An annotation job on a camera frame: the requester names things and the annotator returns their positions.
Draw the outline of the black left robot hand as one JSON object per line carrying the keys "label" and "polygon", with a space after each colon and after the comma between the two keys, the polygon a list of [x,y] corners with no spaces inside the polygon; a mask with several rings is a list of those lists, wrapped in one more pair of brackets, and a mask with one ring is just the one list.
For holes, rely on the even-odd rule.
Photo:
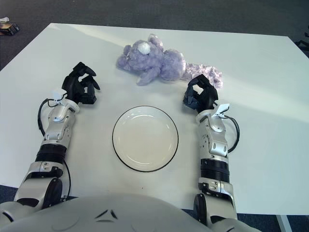
{"label": "black left robot hand", "polygon": [[79,62],[62,84],[62,89],[67,93],[66,98],[76,104],[94,104],[97,100],[95,89],[100,90],[94,80],[95,76],[96,73],[91,68]]}

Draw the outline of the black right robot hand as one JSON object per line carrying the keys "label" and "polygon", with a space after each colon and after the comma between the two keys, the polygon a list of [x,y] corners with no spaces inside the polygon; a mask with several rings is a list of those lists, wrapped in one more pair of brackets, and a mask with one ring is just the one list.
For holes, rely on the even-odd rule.
{"label": "black right robot hand", "polygon": [[[193,86],[199,86],[203,91],[199,94]],[[201,113],[204,110],[214,109],[214,102],[218,100],[216,88],[209,82],[203,74],[193,78],[189,83],[184,94],[183,103],[185,106]]]}

